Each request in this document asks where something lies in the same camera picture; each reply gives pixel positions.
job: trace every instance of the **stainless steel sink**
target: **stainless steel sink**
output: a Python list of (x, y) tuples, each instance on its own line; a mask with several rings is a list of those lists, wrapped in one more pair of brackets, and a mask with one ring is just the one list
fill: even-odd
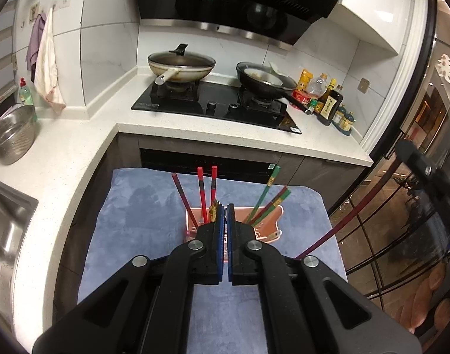
[(10, 329), (13, 269), (38, 201), (0, 182), (0, 317)]

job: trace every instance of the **white quartz countertop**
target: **white quartz countertop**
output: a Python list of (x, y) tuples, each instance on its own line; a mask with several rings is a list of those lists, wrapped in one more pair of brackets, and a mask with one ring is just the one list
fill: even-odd
[(135, 75), (89, 121), (39, 120), (39, 134), (27, 154), (10, 166), (0, 164), (0, 181), (38, 200), (13, 284), (15, 335), (29, 352), (51, 326), (54, 285), (68, 230), (94, 170), (118, 132), (372, 165), (353, 137), (290, 106), (302, 135), (207, 117), (131, 110), (152, 81), (151, 74)]

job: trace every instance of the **chopstick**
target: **chopstick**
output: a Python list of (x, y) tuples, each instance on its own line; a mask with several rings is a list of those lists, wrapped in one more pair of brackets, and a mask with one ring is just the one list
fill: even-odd
[(258, 217), (256, 219), (256, 221), (254, 221), (252, 223), (252, 226), (256, 226), (258, 225), (264, 218), (266, 218), (268, 216), (269, 213), (271, 213), (275, 208), (277, 208), (282, 201), (284, 201), (289, 195), (290, 195), (291, 191), (289, 189), (286, 188), (285, 192), (274, 201), (273, 198), (273, 202), (271, 202), (271, 206), (268, 208), (268, 210), (266, 210), (263, 214), (261, 214), (260, 217)]
[(184, 206), (186, 207), (187, 214), (189, 214), (189, 217), (192, 219), (193, 224), (197, 230), (197, 228), (198, 228), (197, 221), (196, 221), (193, 211), (190, 208), (190, 205), (187, 201), (186, 194), (184, 194), (184, 190), (182, 189), (181, 183), (179, 182), (179, 177), (177, 176), (176, 173), (171, 173), (171, 175), (172, 175), (172, 179), (174, 180), (174, 183), (176, 184), (176, 188), (177, 188), (177, 191), (179, 192), (179, 196), (181, 196), (182, 202), (184, 203)]
[(275, 201), (277, 201), (277, 200), (279, 199), (279, 197), (281, 197), (281, 196), (284, 194), (284, 192), (285, 192), (286, 190), (287, 190), (287, 186), (283, 187), (283, 188), (279, 191), (279, 193), (276, 194), (276, 195), (274, 196), (274, 198), (271, 200), (271, 202), (269, 202), (263, 209), (261, 209), (261, 210), (258, 212), (257, 215), (255, 215), (255, 217), (250, 221), (250, 224), (253, 224), (259, 217), (261, 217), (261, 216), (263, 215), (263, 213), (264, 213), (265, 211), (267, 211), (267, 210), (271, 207), (271, 205), (272, 205)]
[(252, 210), (252, 212), (248, 215), (245, 223), (248, 224), (252, 219), (253, 216), (256, 214), (258, 208), (260, 207), (261, 203), (264, 201), (264, 197), (266, 197), (266, 194), (269, 192), (269, 188), (271, 187), (271, 185), (273, 184), (275, 178), (277, 177), (277, 175), (279, 174), (279, 170), (281, 170), (281, 167), (276, 165), (273, 173), (271, 174), (271, 177), (269, 177), (268, 183), (266, 184), (266, 186), (264, 187), (264, 190), (261, 194), (260, 199), (257, 200), (257, 204), (254, 207), (254, 209)]
[(215, 193), (217, 188), (217, 166), (212, 166), (212, 187), (210, 189), (210, 205), (212, 205), (212, 202), (215, 199)]
[(205, 188), (204, 188), (204, 169), (200, 166), (197, 168), (198, 189), (200, 191), (200, 202), (202, 204), (202, 217), (204, 224), (208, 223), (207, 205), (205, 204)]

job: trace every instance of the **range hood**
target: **range hood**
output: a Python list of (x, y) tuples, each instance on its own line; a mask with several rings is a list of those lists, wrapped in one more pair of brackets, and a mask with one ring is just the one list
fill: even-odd
[(290, 49), (338, 0), (137, 0), (142, 23), (193, 27)]

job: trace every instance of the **pan handle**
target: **pan handle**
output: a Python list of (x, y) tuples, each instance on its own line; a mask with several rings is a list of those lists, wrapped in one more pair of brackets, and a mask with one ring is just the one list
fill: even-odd
[(166, 81), (168, 81), (171, 77), (175, 76), (177, 73), (179, 73), (179, 69), (177, 68), (171, 68), (166, 70), (166, 72), (156, 77), (155, 80), (156, 85), (164, 84)]
[(292, 97), (290, 94), (282, 93), (282, 96), (289, 101), (291, 104), (296, 105), (302, 112), (305, 112), (307, 108), (303, 105), (303, 103), (297, 101), (294, 97)]
[(188, 44), (179, 44), (175, 50), (170, 50), (169, 53), (176, 53), (177, 55), (184, 55)]

